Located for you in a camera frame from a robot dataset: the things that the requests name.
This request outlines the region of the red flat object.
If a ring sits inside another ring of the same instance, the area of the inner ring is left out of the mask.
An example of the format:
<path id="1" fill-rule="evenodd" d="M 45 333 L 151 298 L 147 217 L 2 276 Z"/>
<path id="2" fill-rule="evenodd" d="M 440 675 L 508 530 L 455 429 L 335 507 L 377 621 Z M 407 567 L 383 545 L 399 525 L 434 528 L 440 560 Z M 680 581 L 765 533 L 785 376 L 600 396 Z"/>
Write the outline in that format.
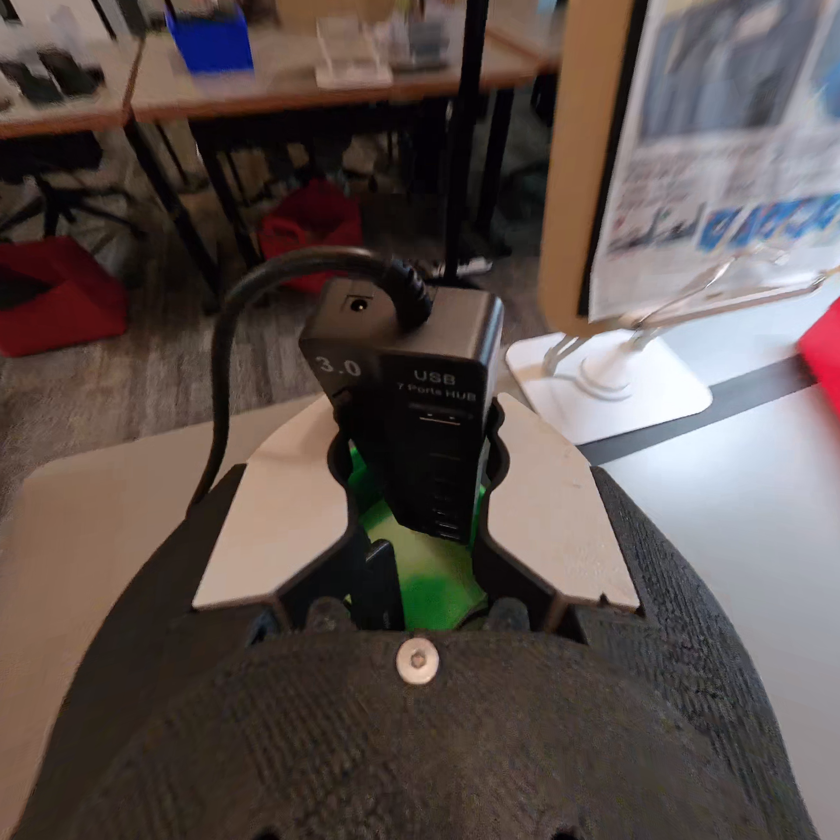
<path id="1" fill-rule="evenodd" d="M 827 404 L 839 419 L 839 300 L 805 331 L 797 350 Z"/>

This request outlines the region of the black devices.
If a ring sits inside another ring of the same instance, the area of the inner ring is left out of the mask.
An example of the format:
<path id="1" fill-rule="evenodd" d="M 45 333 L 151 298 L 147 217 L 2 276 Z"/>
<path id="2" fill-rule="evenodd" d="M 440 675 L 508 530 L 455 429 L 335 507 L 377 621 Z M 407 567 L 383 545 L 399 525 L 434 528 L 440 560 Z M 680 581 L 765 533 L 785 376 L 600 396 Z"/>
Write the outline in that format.
<path id="1" fill-rule="evenodd" d="M 95 96 L 105 86 L 99 66 L 83 66 L 65 49 L 27 48 L 2 56 L 2 75 L 29 103 L 45 107 Z"/>

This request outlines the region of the printed instruction sheet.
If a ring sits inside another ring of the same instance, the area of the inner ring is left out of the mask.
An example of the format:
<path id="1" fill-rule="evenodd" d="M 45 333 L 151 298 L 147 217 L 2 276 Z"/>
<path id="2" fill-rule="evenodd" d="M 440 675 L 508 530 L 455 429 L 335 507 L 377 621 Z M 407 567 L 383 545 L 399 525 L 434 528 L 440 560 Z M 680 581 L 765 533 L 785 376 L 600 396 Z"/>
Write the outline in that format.
<path id="1" fill-rule="evenodd" d="M 838 2 L 642 2 L 587 267 L 589 322 L 838 267 Z"/>

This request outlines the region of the clear plastic container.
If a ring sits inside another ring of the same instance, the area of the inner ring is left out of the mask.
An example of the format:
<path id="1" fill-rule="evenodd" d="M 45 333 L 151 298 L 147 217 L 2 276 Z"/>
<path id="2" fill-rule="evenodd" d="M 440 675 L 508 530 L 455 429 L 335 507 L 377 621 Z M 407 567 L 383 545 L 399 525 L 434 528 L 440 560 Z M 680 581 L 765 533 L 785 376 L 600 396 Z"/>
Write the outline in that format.
<path id="1" fill-rule="evenodd" d="M 371 27 L 358 17 L 319 17 L 316 37 L 321 51 L 315 68 L 318 88 L 381 89 L 393 84 L 392 70 L 375 43 Z"/>

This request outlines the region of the wooden display board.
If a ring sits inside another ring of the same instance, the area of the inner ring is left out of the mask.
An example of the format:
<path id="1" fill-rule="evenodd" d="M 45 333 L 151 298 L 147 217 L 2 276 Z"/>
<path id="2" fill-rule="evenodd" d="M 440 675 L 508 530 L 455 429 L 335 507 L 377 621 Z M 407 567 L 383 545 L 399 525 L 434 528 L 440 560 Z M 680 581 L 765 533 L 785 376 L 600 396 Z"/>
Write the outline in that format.
<path id="1" fill-rule="evenodd" d="M 539 305 L 552 332 L 588 340 L 588 295 L 648 2 L 569 2 L 542 219 Z"/>

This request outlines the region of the wooden table with black legs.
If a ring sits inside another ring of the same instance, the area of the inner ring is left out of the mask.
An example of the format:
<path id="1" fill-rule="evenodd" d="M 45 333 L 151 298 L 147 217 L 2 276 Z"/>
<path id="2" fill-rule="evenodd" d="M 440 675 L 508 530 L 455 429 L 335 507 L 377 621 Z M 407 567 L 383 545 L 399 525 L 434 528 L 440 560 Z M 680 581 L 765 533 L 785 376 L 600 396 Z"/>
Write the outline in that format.
<path id="1" fill-rule="evenodd" d="M 255 73 L 194 77 L 170 35 L 144 41 L 130 100 L 131 119 L 124 132 L 190 257 L 219 295 L 218 269 L 192 218 L 169 186 L 140 123 L 185 120 L 203 161 L 210 185 L 233 232 L 248 270 L 265 257 L 239 212 L 218 156 L 241 149 L 264 150 L 274 142 L 302 142 L 323 133 L 383 133 L 386 130 L 437 131 L 425 150 L 438 152 L 444 165 L 445 198 L 441 215 L 445 242 L 450 120 L 459 89 L 461 64 L 396 79 L 390 87 L 326 91 L 315 78 L 316 41 L 258 27 L 252 48 Z M 472 255 L 473 243 L 505 254 L 494 245 L 490 223 L 501 183 L 515 90 L 560 69 L 560 47 L 547 56 L 533 54 L 504 39 L 499 28 L 486 29 L 480 75 L 480 100 L 469 165 L 466 217 L 460 255 Z"/>
<path id="2" fill-rule="evenodd" d="M 130 100 L 142 57 L 144 39 L 132 35 L 90 40 L 82 35 L 60 35 L 56 27 L 2 22 L 2 59 L 32 64 L 42 75 L 46 68 L 39 52 L 68 54 L 82 70 L 99 70 L 102 81 L 91 94 L 36 104 L 21 87 L 2 74 L 1 137 L 20 139 L 40 134 L 120 129 L 130 114 Z"/>

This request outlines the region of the white metal stand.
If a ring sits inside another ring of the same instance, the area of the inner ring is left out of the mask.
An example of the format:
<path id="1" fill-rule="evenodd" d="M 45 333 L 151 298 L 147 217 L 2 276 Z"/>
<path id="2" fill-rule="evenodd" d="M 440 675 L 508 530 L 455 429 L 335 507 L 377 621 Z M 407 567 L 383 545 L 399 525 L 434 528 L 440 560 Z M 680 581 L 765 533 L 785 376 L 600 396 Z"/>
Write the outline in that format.
<path id="1" fill-rule="evenodd" d="M 590 337 L 562 332 L 515 342 L 507 367 L 531 409 L 573 445 L 692 417 L 712 405 L 709 386 L 663 335 L 685 323 L 810 296 L 838 265 L 784 267 L 790 254 L 753 246 L 703 269 L 665 302 L 630 311 Z"/>

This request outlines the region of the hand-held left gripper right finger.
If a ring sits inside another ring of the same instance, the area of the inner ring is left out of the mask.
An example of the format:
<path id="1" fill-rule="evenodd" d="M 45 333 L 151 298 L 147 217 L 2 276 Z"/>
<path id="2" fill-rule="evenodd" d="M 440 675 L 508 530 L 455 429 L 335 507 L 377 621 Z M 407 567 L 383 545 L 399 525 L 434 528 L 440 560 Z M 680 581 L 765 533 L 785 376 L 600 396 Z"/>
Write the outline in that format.
<path id="1" fill-rule="evenodd" d="M 530 614 L 569 606 L 641 606 L 583 454 L 514 396 L 493 401 L 485 494 L 476 525 L 476 582 L 492 601 Z"/>

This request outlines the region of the red bag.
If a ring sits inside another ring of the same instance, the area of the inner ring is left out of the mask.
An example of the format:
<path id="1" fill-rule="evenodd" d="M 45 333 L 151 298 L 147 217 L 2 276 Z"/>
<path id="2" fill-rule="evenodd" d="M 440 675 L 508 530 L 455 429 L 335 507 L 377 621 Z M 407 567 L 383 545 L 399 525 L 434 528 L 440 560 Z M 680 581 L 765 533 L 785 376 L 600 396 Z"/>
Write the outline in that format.
<path id="1" fill-rule="evenodd" d="M 312 180 L 261 218 L 257 239 L 266 259 L 314 246 L 361 247 L 361 210 L 335 184 Z"/>

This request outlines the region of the black pole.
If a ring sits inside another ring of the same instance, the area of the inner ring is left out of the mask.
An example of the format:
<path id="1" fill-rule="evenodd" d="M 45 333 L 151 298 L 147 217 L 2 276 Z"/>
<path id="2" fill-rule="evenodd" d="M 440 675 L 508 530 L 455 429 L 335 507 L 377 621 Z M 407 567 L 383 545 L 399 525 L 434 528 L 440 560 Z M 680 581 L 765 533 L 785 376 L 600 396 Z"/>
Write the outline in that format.
<path id="1" fill-rule="evenodd" d="M 480 103 L 480 75 L 484 52 L 488 1 L 467 1 L 461 51 L 458 93 L 450 120 L 447 197 L 444 231 L 444 274 L 439 284 L 450 288 L 472 288 L 459 276 L 461 235 L 466 219 L 469 165 Z"/>

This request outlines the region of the black usb hub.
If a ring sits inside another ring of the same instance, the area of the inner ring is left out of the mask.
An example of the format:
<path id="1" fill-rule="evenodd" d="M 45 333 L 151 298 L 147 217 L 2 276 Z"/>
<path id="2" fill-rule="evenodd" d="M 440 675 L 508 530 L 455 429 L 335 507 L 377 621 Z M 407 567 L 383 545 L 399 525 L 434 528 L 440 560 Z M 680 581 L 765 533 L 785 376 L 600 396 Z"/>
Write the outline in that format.
<path id="1" fill-rule="evenodd" d="M 428 319 L 405 332 L 383 290 L 332 278 L 299 347 L 399 524 L 467 544 L 504 307 L 488 290 L 430 298 Z"/>

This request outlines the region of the red plastic bin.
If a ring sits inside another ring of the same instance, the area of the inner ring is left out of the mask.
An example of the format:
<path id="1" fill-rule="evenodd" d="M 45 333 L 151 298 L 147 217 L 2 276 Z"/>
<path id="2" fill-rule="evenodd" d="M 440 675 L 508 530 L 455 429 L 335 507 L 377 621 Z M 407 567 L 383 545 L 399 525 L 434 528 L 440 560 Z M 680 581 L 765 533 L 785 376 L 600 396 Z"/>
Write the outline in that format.
<path id="1" fill-rule="evenodd" d="M 123 284 L 70 237 L 2 244 L 1 353 L 21 358 L 120 336 Z"/>

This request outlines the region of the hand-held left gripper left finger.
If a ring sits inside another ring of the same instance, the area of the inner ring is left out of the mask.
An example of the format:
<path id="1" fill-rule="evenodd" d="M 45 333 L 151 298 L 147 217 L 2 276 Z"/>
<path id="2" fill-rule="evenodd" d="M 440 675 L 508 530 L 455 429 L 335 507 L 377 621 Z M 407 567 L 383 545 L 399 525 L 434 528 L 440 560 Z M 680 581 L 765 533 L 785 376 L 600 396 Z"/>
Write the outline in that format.
<path id="1" fill-rule="evenodd" d="M 368 539 L 350 489 L 349 439 L 321 396 L 248 458 L 192 600 L 196 611 L 351 596 Z"/>

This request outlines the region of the black office chair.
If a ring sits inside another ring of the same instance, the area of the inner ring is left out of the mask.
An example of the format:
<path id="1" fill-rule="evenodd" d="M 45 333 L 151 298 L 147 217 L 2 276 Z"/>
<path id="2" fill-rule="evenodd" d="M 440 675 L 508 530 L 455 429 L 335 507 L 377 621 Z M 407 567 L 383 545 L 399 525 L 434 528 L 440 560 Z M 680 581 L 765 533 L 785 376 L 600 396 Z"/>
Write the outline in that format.
<path id="1" fill-rule="evenodd" d="M 128 218 L 94 206 L 93 199 L 119 196 L 133 203 L 133 196 L 118 186 L 93 188 L 56 186 L 50 175 L 76 175 L 96 172 L 103 159 L 103 148 L 92 131 L 63 134 L 33 134 L 1 141 L 1 181 L 7 186 L 21 186 L 27 179 L 34 182 L 38 194 L 22 209 L 7 217 L 1 224 L 3 244 L 10 244 L 11 233 L 38 216 L 44 218 L 43 237 L 57 236 L 61 219 L 69 225 L 77 222 L 78 214 L 101 219 L 126 228 L 140 242 L 148 235 Z"/>

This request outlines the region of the blue plastic bin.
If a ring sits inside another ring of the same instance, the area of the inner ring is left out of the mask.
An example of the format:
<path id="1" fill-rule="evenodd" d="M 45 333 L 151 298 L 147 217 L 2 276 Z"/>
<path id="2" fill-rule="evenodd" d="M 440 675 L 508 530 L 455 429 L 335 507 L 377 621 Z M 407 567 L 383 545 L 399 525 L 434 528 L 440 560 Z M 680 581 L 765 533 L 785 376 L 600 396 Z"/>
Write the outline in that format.
<path id="1" fill-rule="evenodd" d="M 164 1 L 164 21 L 194 76 L 253 72 L 249 27 L 236 1 Z"/>

